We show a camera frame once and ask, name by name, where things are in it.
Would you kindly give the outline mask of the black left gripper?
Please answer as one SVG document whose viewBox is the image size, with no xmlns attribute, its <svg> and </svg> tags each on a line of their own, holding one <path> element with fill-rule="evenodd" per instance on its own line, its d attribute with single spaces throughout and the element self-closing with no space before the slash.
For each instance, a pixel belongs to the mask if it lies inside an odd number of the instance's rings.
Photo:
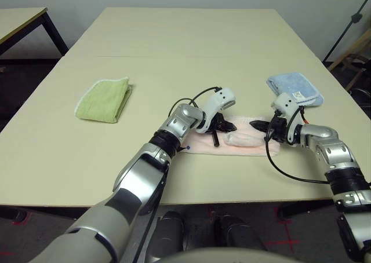
<svg viewBox="0 0 371 263">
<path fill-rule="evenodd" d="M 220 132 L 233 132 L 236 131 L 237 128 L 231 122 L 228 122 L 224 119 L 223 114 L 216 114 L 213 119 L 211 120 L 210 126 L 207 129 L 207 134 L 212 136 L 213 145 L 215 147 L 219 147 L 219 138 L 217 135 L 217 131 Z"/>
</svg>

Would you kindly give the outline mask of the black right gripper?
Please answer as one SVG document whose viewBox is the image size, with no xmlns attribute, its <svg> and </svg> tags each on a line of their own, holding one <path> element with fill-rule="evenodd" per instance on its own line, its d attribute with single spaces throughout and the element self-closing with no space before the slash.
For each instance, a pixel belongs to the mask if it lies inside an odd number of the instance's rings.
<svg viewBox="0 0 371 263">
<path fill-rule="evenodd" d="M 268 132 L 268 139 L 275 140 L 279 143 L 286 142 L 287 120 L 278 116 L 274 116 L 271 122 L 264 120 L 253 120 L 249 122 L 254 129 L 260 132 Z"/>
</svg>

